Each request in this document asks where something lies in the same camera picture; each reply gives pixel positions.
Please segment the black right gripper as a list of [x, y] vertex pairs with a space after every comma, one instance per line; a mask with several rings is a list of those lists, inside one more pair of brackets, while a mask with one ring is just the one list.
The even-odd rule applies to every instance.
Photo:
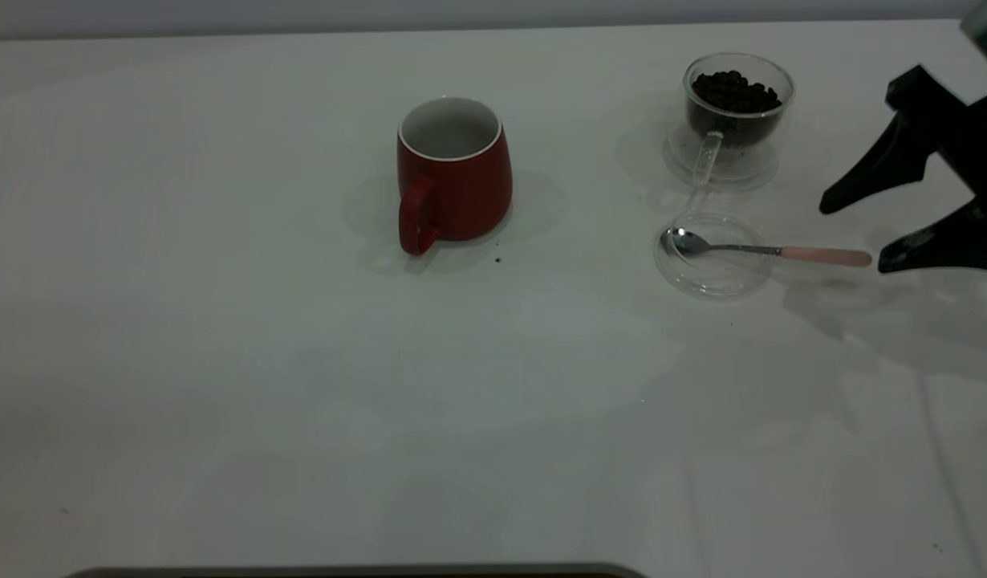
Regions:
[[891, 242], [879, 254], [880, 273], [920, 268], [987, 271], [987, 95], [966, 105], [924, 67], [889, 82], [894, 116], [867, 153], [824, 191], [823, 214], [891, 188], [922, 181], [931, 154], [940, 155], [975, 198], [930, 226]]

